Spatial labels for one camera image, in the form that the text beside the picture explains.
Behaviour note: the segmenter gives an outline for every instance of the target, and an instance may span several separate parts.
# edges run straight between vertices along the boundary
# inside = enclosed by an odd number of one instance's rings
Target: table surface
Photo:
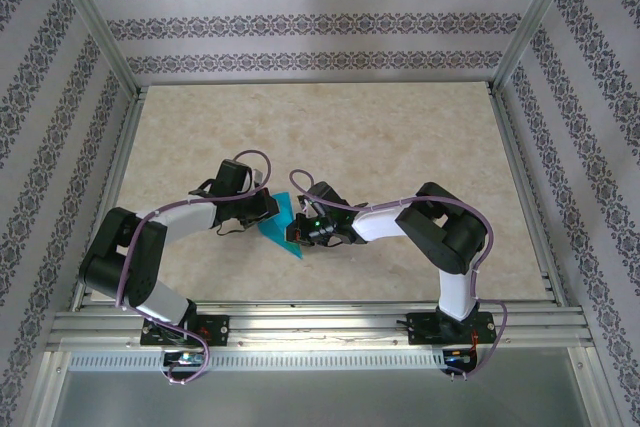
[[[223,159],[249,148],[272,160],[270,191],[292,198],[294,168],[327,181],[352,205],[439,183],[495,230],[479,294],[547,298],[483,83],[151,87],[118,205],[137,211],[185,198],[215,176]],[[264,171],[259,157],[243,161]],[[437,269],[407,238],[303,253],[297,259],[255,227],[225,237],[207,231],[165,248],[160,279],[194,300],[439,295]]]

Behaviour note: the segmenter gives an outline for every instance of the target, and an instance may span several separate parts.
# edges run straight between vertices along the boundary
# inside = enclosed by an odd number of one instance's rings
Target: damask striped wallpaper
[[[531,0],[96,0],[143,85],[488,80]]]
[[[71,0],[0,0],[0,425],[68,309],[129,104]]]
[[[640,425],[638,0],[554,0],[503,94],[565,288]]]

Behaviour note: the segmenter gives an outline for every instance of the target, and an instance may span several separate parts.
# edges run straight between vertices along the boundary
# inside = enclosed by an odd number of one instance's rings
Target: gray metal panel
[[[68,372],[53,425],[562,425],[589,421],[566,349],[501,350],[468,382],[434,370]]]

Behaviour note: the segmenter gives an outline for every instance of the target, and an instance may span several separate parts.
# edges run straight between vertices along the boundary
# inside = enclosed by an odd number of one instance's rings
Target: marble-pattern floor
[[[118,204],[182,199],[220,162],[256,148],[272,193],[291,169],[351,204],[413,195],[434,181],[496,232],[481,296],[546,299],[483,83],[158,86],[149,89]],[[259,157],[243,159],[264,170]],[[196,234],[165,249],[160,279],[194,300],[434,300],[438,273],[406,238],[304,249],[299,260],[257,228]]]

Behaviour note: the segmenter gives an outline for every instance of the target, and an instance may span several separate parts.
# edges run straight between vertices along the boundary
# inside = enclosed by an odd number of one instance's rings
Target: black mounting plate
[[[198,328],[194,331],[204,338],[210,347],[226,347],[229,339],[229,316],[228,315],[198,315]],[[158,327],[153,322],[145,319],[142,324],[142,334],[140,335],[140,345],[147,346],[171,346],[171,347],[200,347],[200,343],[189,337],[182,339],[179,334]]]
[[[437,311],[407,314],[409,345],[471,344],[474,331],[478,344],[493,344],[496,340],[496,326],[490,312],[476,312],[472,322],[444,322],[443,315]]]

